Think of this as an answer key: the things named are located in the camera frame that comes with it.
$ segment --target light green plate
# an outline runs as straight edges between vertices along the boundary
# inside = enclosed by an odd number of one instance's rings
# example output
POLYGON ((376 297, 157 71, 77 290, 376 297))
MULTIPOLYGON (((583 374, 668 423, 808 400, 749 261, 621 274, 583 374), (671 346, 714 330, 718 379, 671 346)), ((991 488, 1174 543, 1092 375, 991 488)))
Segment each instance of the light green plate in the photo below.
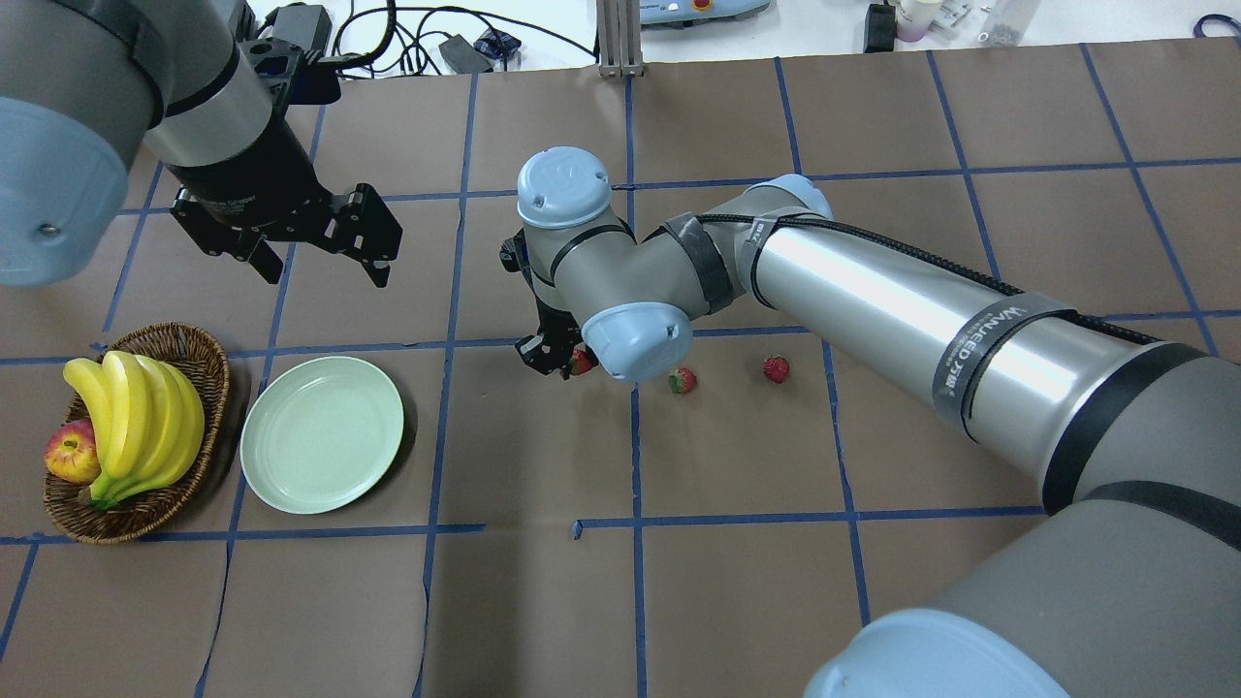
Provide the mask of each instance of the light green plate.
POLYGON ((241 432, 241 468, 263 502, 318 514, 379 482, 403 428, 401 395, 383 371, 352 356, 313 359, 254 401, 241 432))

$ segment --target red strawberry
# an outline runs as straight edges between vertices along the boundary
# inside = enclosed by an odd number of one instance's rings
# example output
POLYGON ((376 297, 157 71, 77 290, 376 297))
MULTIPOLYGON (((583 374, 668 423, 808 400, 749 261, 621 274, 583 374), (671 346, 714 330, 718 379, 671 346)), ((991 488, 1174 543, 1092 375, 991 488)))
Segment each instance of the red strawberry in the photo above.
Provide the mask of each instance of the red strawberry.
POLYGON ((692 392, 695 385, 697 385, 697 376, 686 368, 680 368, 668 374, 668 386, 678 395, 692 392))
POLYGON ((763 361, 763 375, 772 383, 779 384, 788 380, 788 359, 781 356, 779 354, 768 356, 767 360, 763 361))
POLYGON ((593 356, 585 349, 573 349, 573 358, 568 361, 568 375, 582 375, 594 368, 593 356))

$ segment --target wicker basket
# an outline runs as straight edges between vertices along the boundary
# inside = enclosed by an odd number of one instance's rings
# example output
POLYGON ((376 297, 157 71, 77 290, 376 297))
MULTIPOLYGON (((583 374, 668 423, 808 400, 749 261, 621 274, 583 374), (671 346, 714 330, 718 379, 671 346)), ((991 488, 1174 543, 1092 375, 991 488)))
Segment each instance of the wicker basket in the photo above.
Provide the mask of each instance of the wicker basket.
MULTIPOLYGON (((230 386, 228 356, 216 338, 192 325, 154 324, 122 337, 109 349, 143 354, 180 369, 202 399, 206 426, 199 457, 181 479, 169 487, 135 494, 107 512, 78 503, 81 484, 66 482, 51 473, 43 477, 43 507, 56 528, 78 543, 97 545, 125 543, 150 533, 164 525, 194 497, 211 468, 230 386)), ((96 360, 102 361, 103 355, 96 360)), ((74 395, 65 422, 86 416, 82 397, 74 395)))

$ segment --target bunch of bananas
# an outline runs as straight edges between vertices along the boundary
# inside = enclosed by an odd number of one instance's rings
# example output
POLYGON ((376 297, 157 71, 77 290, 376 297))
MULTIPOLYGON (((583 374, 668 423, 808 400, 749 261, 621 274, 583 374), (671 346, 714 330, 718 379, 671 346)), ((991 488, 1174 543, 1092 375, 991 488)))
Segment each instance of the bunch of bananas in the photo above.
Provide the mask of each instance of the bunch of bananas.
POLYGON ((202 401, 175 366, 112 350, 102 364, 71 359, 63 376, 94 425, 102 472, 91 483, 93 507, 112 509, 134 494, 168 487, 194 465, 202 446, 202 401))

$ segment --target gray robot arm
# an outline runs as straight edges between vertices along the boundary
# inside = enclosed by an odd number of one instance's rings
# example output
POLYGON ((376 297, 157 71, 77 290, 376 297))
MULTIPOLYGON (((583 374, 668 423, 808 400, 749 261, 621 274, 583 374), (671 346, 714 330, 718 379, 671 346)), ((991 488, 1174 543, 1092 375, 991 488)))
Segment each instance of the gray robot arm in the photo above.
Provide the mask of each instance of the gray robot arm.
POLYGON ((661 375, 748 292, 1040 484, 1047 523, 864 628, 808 697, 1241 694, 1241 368, 836 224, 797 175, 642 243, 582 150, 534 156, 517 197, 534 368, 585 339, 661 375))
POLYGON ((401 226, 367 184, 324 189, 284 122, 293 81, 326 76, 331 101, 351 61, 240 46, 208 0, 0 2, 0 284, 81 271, 145 140, 184 185, 171 210, 204 252, 276 283, 268 242, 305 241, 385 286, 401 226))

